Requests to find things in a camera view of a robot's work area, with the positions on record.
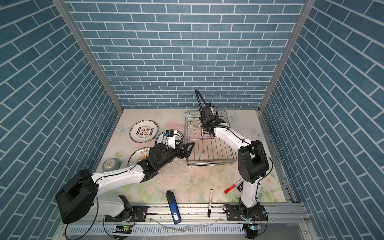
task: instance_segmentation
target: blue usb drive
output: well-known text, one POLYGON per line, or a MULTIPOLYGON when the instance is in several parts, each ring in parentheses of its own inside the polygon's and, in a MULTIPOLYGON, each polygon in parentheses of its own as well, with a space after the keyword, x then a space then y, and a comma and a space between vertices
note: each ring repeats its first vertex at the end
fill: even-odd
POLYGON ((170 208, 170 213, 172 214, 173 222, 178 224, 181 222, 179 208, 177 207, 175 194, 172 191, 167 191, 167 200, 170 208))

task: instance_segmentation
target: white robotic arm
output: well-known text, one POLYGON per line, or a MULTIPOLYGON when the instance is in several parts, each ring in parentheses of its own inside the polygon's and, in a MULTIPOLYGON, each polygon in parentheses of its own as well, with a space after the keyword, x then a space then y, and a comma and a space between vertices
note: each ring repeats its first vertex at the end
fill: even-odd
MULTIPOLYGON (((228 124, 218 117, 217 112, 213 113, 210 104, 205 103, 205 107, 200 104, 204 131, 222 139, 238 152, 238 169, 244 179, 239 210, 244 219, 250 219, 254 217, 255 211, 260 210, 257 200, 260 189, 258 186, 269 169, 268 160, 260 141, 251 141, 231 130, 228 124)), ((132 207, 125 196, 120 195, 111 199, 101 195, 120 186, 140 183, 153 178, 161 167, 175 157, 180 159, 189 157, 194 142, 177 145, 175 137, 169 135, 173 133, 174 131, 166 133, 168 146, 162 143, 156 144, 149 150, 149 157, 133 167, 94 174, 89 173, 87 169, 79 171, 55 196, 63 223, 72 223, 85 215, 96 215, 97 213, 116 217, 120 221, 132 217, 132 207)))

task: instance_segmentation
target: plate with chinese text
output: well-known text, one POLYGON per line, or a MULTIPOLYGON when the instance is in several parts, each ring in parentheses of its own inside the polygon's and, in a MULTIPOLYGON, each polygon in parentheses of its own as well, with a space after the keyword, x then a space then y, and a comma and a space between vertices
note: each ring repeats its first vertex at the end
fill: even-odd
POLYGON ((136 163, 143 161, 146 157, 149 157, 150 147, 144 147, 135 151, 128 160, 128 167, 132 167, 136 163))
POLYGON ((144 143, 151 141, 156 137, 158 128, 155 122, 151 120, 143 120, 131 128, 129 136, 134 142, 144 143))

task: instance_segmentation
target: red marker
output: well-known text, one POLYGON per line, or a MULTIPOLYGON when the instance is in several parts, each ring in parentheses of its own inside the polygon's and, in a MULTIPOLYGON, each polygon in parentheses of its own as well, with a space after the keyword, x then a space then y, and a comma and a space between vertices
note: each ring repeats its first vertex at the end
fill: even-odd
POLYGON ((224 193, 227 194, 229 191, 231 191, 236 186, 238 186, 242 181, 243 181, 243 179, 240 179, 239 181, 235 182, 232 186, 230 186, 227 190, 225 190, 224 193))

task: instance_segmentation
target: clock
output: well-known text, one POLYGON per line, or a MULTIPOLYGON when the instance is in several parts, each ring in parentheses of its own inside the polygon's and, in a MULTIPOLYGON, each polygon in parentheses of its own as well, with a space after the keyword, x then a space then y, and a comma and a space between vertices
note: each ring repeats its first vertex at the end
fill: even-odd
POLYGON ((103 163, 103 171, 110 172, 120 168, 120 163, 116 158, 110 158, 103 163))

